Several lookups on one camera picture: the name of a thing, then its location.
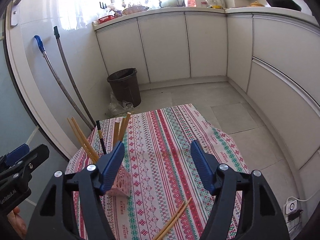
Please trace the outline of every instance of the blue handle grip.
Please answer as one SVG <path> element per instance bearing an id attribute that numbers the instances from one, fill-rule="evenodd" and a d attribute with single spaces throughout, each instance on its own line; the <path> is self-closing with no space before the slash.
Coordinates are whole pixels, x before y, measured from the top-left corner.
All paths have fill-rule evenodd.
<path id="1" fill-rule="evenodd" d="M 43 43 L 42 43 L 40 36 L 35 35 L 35 39 L 37 40 L 39 50 L 41 51 L 41 53 L 44 53 L 45 49 L 44 49 L 44 46 L 43 46 Z"/>

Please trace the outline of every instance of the brown trash can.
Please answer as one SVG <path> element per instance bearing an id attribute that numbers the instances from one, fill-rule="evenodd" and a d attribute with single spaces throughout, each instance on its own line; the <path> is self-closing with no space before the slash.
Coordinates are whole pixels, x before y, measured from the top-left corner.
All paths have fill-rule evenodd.
<path id="1" fill-rule="evenodd" d="M 137 80 L 137 70 L 135 68 L 126 68 L 112 73 L 107 81 L 118 101 L 127 101 L 133 104 L 133 107 L 141 103 L 140 91 Z"/>

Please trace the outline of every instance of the metal bolt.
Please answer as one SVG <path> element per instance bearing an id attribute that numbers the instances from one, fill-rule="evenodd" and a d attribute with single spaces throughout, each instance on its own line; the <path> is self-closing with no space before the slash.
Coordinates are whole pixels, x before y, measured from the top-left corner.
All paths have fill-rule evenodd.
<path id="1" fill-rule="evenodd" d="M 55 177 L 60 177 L 62 175 L 62 171 L 56 171 L 55 173 L 54 173 L 54 176 Z"/>
<path id="2" fill-rule="evenodd" d="M 88 171 L 94 171 L 96 169 L 96 165 L 94 164 L 90 164 L 88 167 L 87 167 L 87 170 Z"/>
<path id="3" fill-rule="evenodd" d="M 260 177 L 260 176 L 261 176 L 261 172 L 258 171 L 258 170 L 254 170 L 254 171 L 253 171 L 253 174 L 254 174 L 255 176 L 257 176 L 257 177 Z"/>
<path id="4" fill-rule="evenodd" d="M 220 168 L 220 170 L 226 171 L 229 167 L 228 167 L 228 165 L 223 163 L 223 164 L 219 165 L 219 168 Z"/>

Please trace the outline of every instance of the clear plastic bag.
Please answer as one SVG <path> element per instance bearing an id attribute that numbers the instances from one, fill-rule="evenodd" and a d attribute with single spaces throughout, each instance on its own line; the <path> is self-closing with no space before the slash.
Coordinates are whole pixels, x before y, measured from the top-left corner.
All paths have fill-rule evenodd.
<path id="1" fill-rule="evenodd" d="M 110 99 L 109 112 L 112 117 L 124 116 L 127 112 L 133 112 L 133 104 L 123 100 L 121 106 L 113 91 L 110 92 Z"/>

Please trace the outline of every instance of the red basket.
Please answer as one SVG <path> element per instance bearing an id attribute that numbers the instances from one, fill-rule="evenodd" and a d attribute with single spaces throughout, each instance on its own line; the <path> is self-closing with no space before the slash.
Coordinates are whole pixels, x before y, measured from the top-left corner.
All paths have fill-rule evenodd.
<path id="1" fill-rule="evenodd" d="M 105 23 L 105 22 L 107 22 L 107 21 L 113 20 L 114 18 L 115 18 L 114 16 L 108 15 L 108 16 L 105 16 L 105 17 L 100 18 L 98 21 L 99 21 L 100 23 Z"/>

